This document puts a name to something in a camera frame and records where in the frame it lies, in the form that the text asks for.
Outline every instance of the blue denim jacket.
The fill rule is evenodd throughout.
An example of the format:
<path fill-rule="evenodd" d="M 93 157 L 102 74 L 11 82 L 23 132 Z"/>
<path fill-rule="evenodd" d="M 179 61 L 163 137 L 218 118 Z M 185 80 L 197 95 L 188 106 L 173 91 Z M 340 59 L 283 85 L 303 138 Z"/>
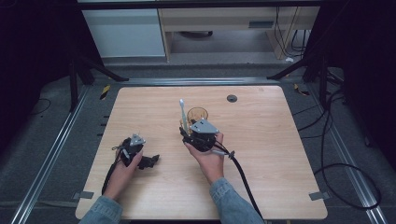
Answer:
<path fill-rule="evenodd" d="M 210 196 L 218 208 L 222 224 L 264 223 L 253 206 L 239 196 L 225 178 L 220 178 L 212 184 Z M 79 223 L 117 224 L 120 222 L 121 214 L 122 208 L 118 203 L 101 196 Z"/>

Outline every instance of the black horizontal bar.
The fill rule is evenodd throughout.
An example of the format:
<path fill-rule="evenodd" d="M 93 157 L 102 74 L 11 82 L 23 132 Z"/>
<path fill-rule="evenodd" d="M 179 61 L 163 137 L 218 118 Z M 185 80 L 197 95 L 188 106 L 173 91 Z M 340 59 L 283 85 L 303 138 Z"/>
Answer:
<path fill-rule="evenodd" d="M 90 2 L 59 3 L 54 7 L 67 7 L 77 10 L 103 9 L 145 9 L 145 8 L 198 8 L 198 7 L 317 7 L 325 3 L 345 0 L 195 0 L 195 1 L 140 1 L 140 2 Z"/>

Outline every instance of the hand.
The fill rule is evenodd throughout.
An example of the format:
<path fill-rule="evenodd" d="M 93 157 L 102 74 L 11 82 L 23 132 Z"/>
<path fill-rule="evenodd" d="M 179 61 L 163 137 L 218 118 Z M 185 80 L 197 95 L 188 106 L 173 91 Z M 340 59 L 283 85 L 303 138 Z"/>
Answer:
<path fill-rule="evenodd" d="M 106 191 L 103 194 L 104 196 L 114 201 L 120 197 L 132 179 L 134 170 L 136 169 L 137 164 L 142 160 L 142 156 L 143 150 L 140 150 L 140 152 L 134 156 L 134 159 L 128 167 L 126 167 L 122 161 L 117 162 L 113 174 L 108 180 Z"/>
<path fill-rule="evenodd" d="M 220 143 L 223 141 L 223 134 L 217 133 L 216 140 Z M 216 180 L 224 177 L 223 164 L 224 156 L 212 153 L 210 151 L 201 152 L 188 143 L 184 143 L 190 154 L 198 161 L 207 181 L 211 185 Z"/>

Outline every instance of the light wood tabletop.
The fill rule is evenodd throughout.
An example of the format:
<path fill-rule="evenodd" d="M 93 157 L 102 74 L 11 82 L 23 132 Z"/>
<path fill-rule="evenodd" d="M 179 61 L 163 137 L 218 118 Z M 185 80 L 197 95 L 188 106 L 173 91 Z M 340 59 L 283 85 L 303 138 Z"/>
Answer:
<path fill-rule="evenodd" d="M 237 101 L 230 103 L 233 94 Z M 209 184 L 182 144 L 179 100 L 185 112 L 203 107 L 235 151 L 265 219 L 323 219 L 327 209 L 310 193 L 318 184 L 286 102 L 277 86 L 133 87 L 120 90 L 76 211 L 82 218 L 101 195 L 107 171 L 122 140 L 139 133 L 144 155 L 160 154 L 153 168 L 137 170 L 120 204 L 122 219 L 219 219 Z M 248 202 L 235 165 L 224 162 L 225 177 Z"/>

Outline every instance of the person's left hand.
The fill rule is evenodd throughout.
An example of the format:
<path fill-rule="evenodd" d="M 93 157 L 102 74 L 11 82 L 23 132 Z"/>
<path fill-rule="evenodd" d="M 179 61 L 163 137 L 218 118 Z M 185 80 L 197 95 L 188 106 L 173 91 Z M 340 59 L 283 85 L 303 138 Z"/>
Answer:
<path fill-rule="evenodd" d="M 106 187 L 105 193 L 103 194 L 109 199 L 116 201 L 122 192 L 128 186 L 132 176 L 134 175 L 134 170 L 136 169 L 137 164 L 142 160 L 143 149 L 140 150 L 131 161 L 128 167 L 122 161 L 117 162 L 116 167 L 114 168 L 113 174 L 108 180 L 108 185 Z"/>

